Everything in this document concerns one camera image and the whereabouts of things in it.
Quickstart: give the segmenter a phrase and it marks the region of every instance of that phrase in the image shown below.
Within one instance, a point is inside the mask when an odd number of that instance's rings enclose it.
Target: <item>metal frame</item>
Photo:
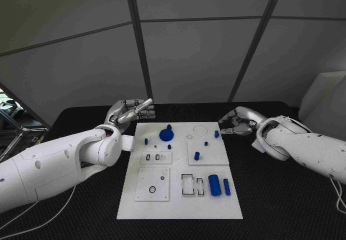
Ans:
[[[28,136],[29,132],[42,132],[42,131],[48,131],[48,129],[44,128],[27,128],[24,126],[21,126],[21,124],[18,123],[18,121],[12,118],[12,116],[6,113],[6,111],[4,109],[0,109],[0,116],[5,118],[5,120],[8,121],[9,124],[12,124],[16,128],[16,137],[12,140],[6,150],[4,151],[2,155],[0,155],[0,163],[9,159],[9,154],[12,154],[12,151],[15,149],[15,147],[18,146],[22,138],[25,136]]]

